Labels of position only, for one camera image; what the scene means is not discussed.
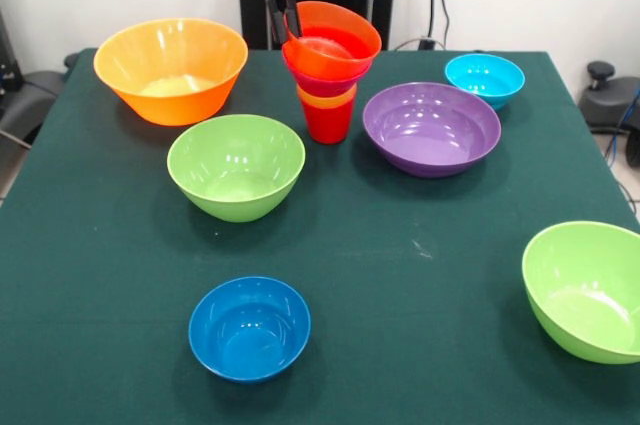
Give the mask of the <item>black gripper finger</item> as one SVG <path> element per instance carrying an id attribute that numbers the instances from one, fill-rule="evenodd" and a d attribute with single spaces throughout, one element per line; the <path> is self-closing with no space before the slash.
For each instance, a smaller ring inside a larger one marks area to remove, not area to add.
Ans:
<path id="1" fill-rule="evenodd" d="M 265 0 L 272 27 L 274 39 L 278 43 L 285 43 L 288 39 L 287 16 L 290 11 L 291 0 Z"/>
<path id="2" fill-rule="evenodd" d="M 296 38 L 302 36 L 302 29 L 299 20 L 297 0 L 285 0 L 285 12 L 287 28 Z"/>

